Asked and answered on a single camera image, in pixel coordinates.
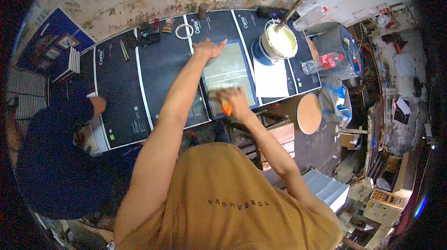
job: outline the glue brush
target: glue brush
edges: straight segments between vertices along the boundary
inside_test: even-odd
[[[207,86],[208,87],[208,97],[209,99],[217,99],[216,98],[216,92],[220,90],[225,90],[229,88],[238,88],[236,84],[231,83],[212,83]],[[223,113],[226,116],[230,116],[232,112],[231,103],[228,102],[226,99],[220,99],[220,103],[222,105]]]

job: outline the table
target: table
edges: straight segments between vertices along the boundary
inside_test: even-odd
[[[161,33],[160,42],[135,50],[127,48],[129,60],[125,61],[120,39],[136,36],[139,29],[128,30],[97,44],[81,55],[81,74],[70,83],[52,88],[54,103],[60,100],[81,100],[92,92],[107,100],[106,111],[94,118],[92,127],[98,150],[124,147],[143,141],[156,124],[164,99],[180,70],[193,53],[192,43],[210,38],[212,42],[238,40],[249,63],[247,74],[254,85],[253,55],[251,44],[264,32],[268,19],[258,18],[255,10],[217,10],[207,12],[206,19],[198,20],[197,13],[175,18],[173,31],[180,24],[190,24],[194,34],[182,40],[175,33]],[[164,22],[160,21],[159,30]],[[298,53],[284,62],[289,96],[284,98],[256,97],[256,105],[280,101],[321,87],[318,73],[306,75],[301,64],[312,59],[304,32],[296,31],[292,22],[288,26],[298,42]],[[185,128],[211,121],[210,108],[201,81]]]

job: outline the wooden stick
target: wooden stick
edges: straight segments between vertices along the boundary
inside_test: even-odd
[[[277,33],[283,26],[286,24],[286,22],[289,20],[289,18],[293,15],[293,13],[298,9],[298,7],[301,5],[301,3],[304,2],[304,0],[297,0],[295,4],[293,5],[292,9],[287,13],[287,16],[285,19],[283,19],[278,26],[275,28],[275,32]]]

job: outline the man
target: man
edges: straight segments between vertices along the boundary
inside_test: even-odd
[[[117,183],[126,178],[126,165],[104,156],[93,158],[73,144],[75,132],[105,105],[102,97],[83,97],[42,109],[31,119],[18,151],[16,179],[28,206],[38,214],[50,219],[78,219],[94,212],[116,215],[120,199],[115,193],[123,198],[125,180],[122,191]]]
[[[221,91],[289,194],[273,188],[235,146],[189,148],[177,161],[202,69],[226,44],[206,40],[174,81],[141,149],[115,223],[116,249],[334,249],[336,215],[311,194],[296,164],[250,111],[241,88]]]

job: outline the clear plastic bottle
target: clear plastic bottle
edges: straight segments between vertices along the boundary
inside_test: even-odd
[[[297,31],[303,31],[307,29],[307,27],[309,27],[312,23],[317,22],[320,19],[324,18],[327,11],[328,8],[326,7],[320,7],[320,6],[315,7],[309,12],[307,12],[304,16],[295,20],[293,22],[293,27]]]
[[[335,52],[330,52],[328,54],[322,55],[319,61],[309,60],[304,62],[301,67],[305,74],[313,74],[317,71],[323,69],[334,68],[340,61],[343,60],[343,54],[338,54]]]

